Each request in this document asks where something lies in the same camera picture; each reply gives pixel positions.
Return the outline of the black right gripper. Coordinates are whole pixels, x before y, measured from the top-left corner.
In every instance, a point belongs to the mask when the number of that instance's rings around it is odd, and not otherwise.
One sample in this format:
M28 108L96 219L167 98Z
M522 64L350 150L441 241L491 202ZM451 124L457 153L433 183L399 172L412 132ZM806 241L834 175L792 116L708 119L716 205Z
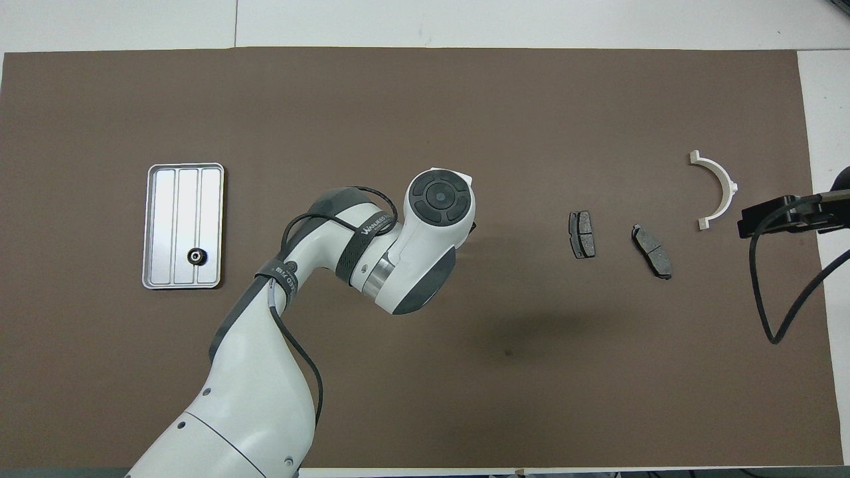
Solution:
M819 230L820 235L825 235L849 229L849 167L838 174L831 190L823 194L823 210L816 198L816 195L784 195L744 208L740 211L738 237L753 237L763 222L762 232L765 234ZM833 215L825 221L823 212Z

